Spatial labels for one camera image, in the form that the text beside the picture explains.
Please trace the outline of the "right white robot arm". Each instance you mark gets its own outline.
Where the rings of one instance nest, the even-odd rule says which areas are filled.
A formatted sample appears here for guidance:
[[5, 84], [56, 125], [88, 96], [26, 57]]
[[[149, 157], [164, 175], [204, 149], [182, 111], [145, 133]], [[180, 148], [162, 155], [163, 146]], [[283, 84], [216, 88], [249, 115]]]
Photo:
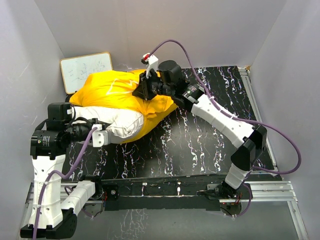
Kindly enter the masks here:
[[231, 167], [223, 182], [205, 194], [211, 197], [238, 198], [245, 178], [254, 163], [266, 150], [267, 129], [236, 120], [217, 103], [212, 103], [204, 87], [187, 80], [174, 60], [159, 62], [143, 59], [146, 70], [139, 75], [133, 96], [146, 101], [156, 96], [167, 96], [180, 108], [198, 116], [226, 136], [236, 147], [231, 155]]

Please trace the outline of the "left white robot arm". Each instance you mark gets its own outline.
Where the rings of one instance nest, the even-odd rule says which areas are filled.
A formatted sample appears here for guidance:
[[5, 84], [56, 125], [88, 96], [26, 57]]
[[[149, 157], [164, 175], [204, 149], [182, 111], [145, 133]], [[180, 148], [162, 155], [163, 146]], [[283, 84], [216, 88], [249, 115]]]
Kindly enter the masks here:
[[[76, 109], [69, 102], [51, 103], [47, 119], [39, 124], [30, 139], [33, 165], [33, 202], [28, 223], [20, 229], [23, 239], [62, 240], [71, 238], [77, 228], [78, 214], [91, 198], [103, 195], [101, 179], [97, 175], [80, 178], [65, 200], [61, 200], [61, 183], [75, 171], [93, 137], [96, 118], [77, 120]], [[82, 142], [82, 148], [68, 173], [62, 169], [68, 147]]]

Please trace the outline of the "white pillow insert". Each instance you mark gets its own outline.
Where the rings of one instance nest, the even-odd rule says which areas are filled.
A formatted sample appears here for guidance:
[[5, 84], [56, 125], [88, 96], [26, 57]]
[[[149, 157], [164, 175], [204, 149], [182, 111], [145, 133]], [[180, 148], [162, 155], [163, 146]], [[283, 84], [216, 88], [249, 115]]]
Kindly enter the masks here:
[[97, 118], [99, 121], [109, 124], [106, 131], [108, 140], [112, 144], [122, 144], [133, 140], [144, 125], [142, 113], [129, 109], [76, 106], [72, 115], [76, 118], [83, 117], [87, 120]]

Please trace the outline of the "yellow Pikachu pillowcase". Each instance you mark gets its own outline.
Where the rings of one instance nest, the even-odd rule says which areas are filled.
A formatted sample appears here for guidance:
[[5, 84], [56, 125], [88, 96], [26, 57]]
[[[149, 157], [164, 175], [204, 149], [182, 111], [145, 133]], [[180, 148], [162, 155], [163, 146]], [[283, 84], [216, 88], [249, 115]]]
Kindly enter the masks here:
[[74, 107], [106, 107], [141, 113], [144, 117], [144, 124], [138, 135], [132, 140], [115, 144], [139, 140], [177, 108], [169, 96], [157, 95], [147, 101], [132, 95], [138, 86], [139, 75], [143, 72], [144, 70], [137, 69], [92, 73], [86, 79], [83, 87], [70, 97], [69, 102]]

